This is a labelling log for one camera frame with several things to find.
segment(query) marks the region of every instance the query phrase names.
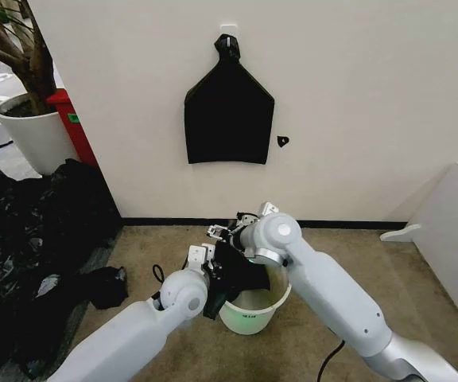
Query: red box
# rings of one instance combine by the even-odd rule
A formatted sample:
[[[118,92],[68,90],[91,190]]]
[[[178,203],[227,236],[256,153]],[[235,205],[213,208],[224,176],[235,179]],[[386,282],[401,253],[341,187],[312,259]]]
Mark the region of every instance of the red box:
[[[99,164],[84,134],[83,127],[80,125],[76,110],[73,108],[67,91],[58,89],[56,94],[47,98],[47,103],[49,105],[55,105],[56,110],[60,113],[61,120],[63,121],[64,127],[67,129],[68,135],[70,135],[70,139],[72,140],[73,146],[76,148],[80,161],[90,166],[98,167]]]

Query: black cable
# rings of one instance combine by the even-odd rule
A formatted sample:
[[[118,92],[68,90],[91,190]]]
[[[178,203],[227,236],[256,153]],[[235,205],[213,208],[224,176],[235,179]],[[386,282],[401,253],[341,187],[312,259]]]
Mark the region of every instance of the black cable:
[[[339,346],[333,349],[331,353],[328,354],[326,358],[324,358],[323,363],[321,364],[321,367],[319,369],[319,373],[317,374],[317,382],[321,382],[321,377],[323,376],[323,371],[324,368],[326,368],[326,365],[328,362],[340,351],[342,348],[346,345],[346,341],[340,342]]]
[[[164,271],[162,270],[162,267],[158,264],[153,264],[151,271],[153,272],[153,276],[155,276],[155,279],[157,279],[160,284],[163,284],[165,277],[164,277]]]
[[[187,266],[187,262],[188,262],[188,256],[184,258],[184,262],[183,262],[183,265],[181,266],[181,269],[184,269]],[[151,267],[151,271],[153,272],[153,276],[155,276],[155,279],[157,279],[157,281],[160,284],[163,284],[165,280],[165,276],[164,276],[164,270],[162,269],[162,267],[158,264],[153,264],[153,266]]]
[[[183,262],[183,265],[181,266],[181,269],[184,269],[187,266],[187,262],[188,262],[188,255],[187,257],[184,258],[184,262]]]

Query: white plant pot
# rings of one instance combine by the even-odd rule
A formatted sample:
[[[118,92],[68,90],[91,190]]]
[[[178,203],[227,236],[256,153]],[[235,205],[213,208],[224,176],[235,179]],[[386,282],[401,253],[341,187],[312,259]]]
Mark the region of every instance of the white plant pot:
[[[79,160],[60,115],[55,112],[36,117],[3,115],[26,101],[27,94],[17,95],[0,103],[0,123],[24,154],[29,164],[40,174],[50,175],[67,158]]]

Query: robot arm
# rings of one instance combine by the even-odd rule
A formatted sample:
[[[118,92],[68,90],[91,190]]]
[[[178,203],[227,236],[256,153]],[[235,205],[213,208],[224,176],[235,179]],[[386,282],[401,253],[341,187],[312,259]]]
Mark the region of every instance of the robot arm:
[[[239,214],[236,226],[211,226],[251,262],[287,266],[293,289],[321,321],[377,373],[391,380],[458,382],[458,372],[420,342],[393,333],[378,304],[329,255],[301,237],[298,223],[270,203],[258,216]],[[49,382],[129,380],[164,347],[169,333],[199,314],[208,296],[203,265],[214,246],[191,246],[188,267],[162,284],[160,299],[135,302],[77,345]]]
[[[378,374],[458,382],[458,372],[442,356],[393,333],[378,304],[331,256],[310,247],[291,216],[265,203],[258,217],[229,241],[254,263],[287,263],[293,289]]]
[[[48,382],[123,382],[164,347],[169,333],[199,314],[208,296],[202,266],[214,247],[191,246],[188,266],[172,273],[160,298],[134,302],[78,344]]]

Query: white bucket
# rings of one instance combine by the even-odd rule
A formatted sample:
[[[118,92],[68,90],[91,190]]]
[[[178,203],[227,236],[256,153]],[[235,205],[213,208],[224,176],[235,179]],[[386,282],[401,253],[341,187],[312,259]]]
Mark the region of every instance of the white bucket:
[[[284,267],[267,267],[270,290],[244,290],[232,303],[220,309],[223,323],[237,334],[250,335],[266,328],[275,310],[284,303],[291,292]]]

